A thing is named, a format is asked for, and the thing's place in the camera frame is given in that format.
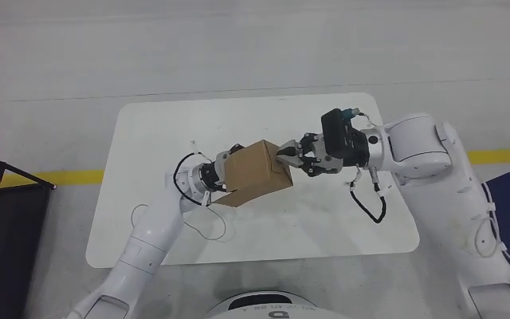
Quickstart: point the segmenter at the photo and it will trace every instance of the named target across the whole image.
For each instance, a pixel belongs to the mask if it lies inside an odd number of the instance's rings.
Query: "cable connector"
[[[495,203],[487,203],[487,211],[496,211],[496,204]]]
[[[209,204],[209,195],[210,191],[204,192],[204,197],[202,197],[202,206],[206,207]]]
[[[390,184],[390,185],[384,187],[382,190],[376,191],[376,193],[379,197],[384,197],[390,192],[391,188],[393,188],[393,185]]]
[[[501,251],[508,251],[507,246],[504,244],[504,242],[500,242],[500,249]]]

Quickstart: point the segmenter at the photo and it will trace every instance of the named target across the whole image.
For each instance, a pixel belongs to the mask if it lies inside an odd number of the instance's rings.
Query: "white tabletop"
[[[333,108],[358,107],[376,124],[381,116],[366,93],[275,96],[224,100],[184,100],[130,104],[117,119],[104,180],[87,246],[92,267],[113,267],[131,233],[131,212],[163,189],[164,173],[196,148],[215,157],[234,144],[258,140],[282,144],[306,132],[321,132],[320,117]],[[363,118],[353,126],[367,128]],[[185,226],[165,265],[393,254],[414,250],[418,231],[396,187],[386,195],[387,216],[373,223],[353,202],[345,182],[355,170],[307,177],[292,169],[294,187],[255,199],[239,208],[211,206],[227,223],[226,236],[207,241]],[[380,173],[383,186],[394,183]],[[375,214],[379,198],[367,172],[357,196]],[[142,210],[135,212],[135,221]],[[207,210],[185,219],[210,237],[223,224]]]

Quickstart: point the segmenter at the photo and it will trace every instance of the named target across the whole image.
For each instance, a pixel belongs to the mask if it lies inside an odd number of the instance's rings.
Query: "brown cardboard box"
[[[243,148],[225,161],[226,190],[232,193],[215,203],[230,207],[240,205],[292,186],[288,165],[277,162],[278,147],[267,140]]]

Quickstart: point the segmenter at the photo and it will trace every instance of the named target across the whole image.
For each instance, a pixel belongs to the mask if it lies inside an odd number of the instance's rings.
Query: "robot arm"
[[[457,132],[447,122],[436,125],[426,114],[357,131],[351,126],[354,116],[364,114],[358,109],[325,114],[322,134],[289,141],[277,158],[309,176],[361,167],[374,184],[379,182],[377,171],[391,172],[411,214],[457,270],[467,317],[510,317],[510,265],[492,232],[494,204]],[[501,300],[499,309],[494,309],[494,294]]]
[[[197,179],[197,172],[193,174],[194,169],[179,170],[175,182],[186,196],[200,203],[207,196],[207,189]],[[68,319],[135,317],[135,306],[143,289],[181,233],[182,214],[196,207],[175,187],[174,175],[166,174],[164,191],[136,223],[106,280],[71,311]]]

